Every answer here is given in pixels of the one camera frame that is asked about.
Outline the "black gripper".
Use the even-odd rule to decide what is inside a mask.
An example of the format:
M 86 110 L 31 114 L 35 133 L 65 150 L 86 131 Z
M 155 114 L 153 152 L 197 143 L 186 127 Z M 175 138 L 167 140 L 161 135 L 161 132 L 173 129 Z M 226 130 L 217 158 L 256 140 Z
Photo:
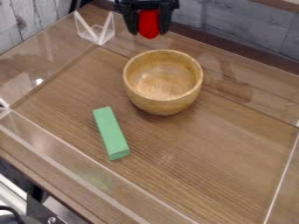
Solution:
M 181 8 L 179 0 L 115 0 L 115 9 L 122 12 L 129 31 L 138 34 L 139 11 L 159 11 L 161 34 L 169 32 L 173 11 Z

